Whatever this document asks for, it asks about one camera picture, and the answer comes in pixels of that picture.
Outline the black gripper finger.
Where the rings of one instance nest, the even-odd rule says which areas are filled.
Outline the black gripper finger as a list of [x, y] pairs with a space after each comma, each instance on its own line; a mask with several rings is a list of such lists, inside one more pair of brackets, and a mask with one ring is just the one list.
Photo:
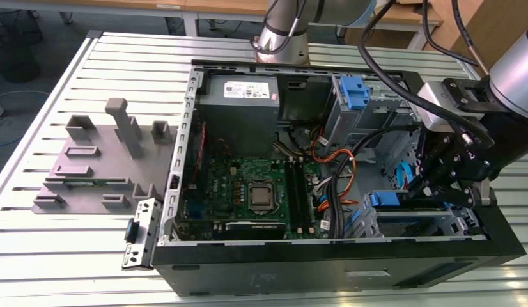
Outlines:
[[463, 208], [495, 207], [496, 193], [491, 187], [491, 179], [483, 181], [453, 180], [424, 180], [424, 191], [429, 197], [451, 206]]
[[421, 132], [416, 157], [420, 163], [419, 174], [408, 184], [408, 196], [435, 197], [452, 192], [455, 175], [451, 172], [460, 164], [452, 134]]

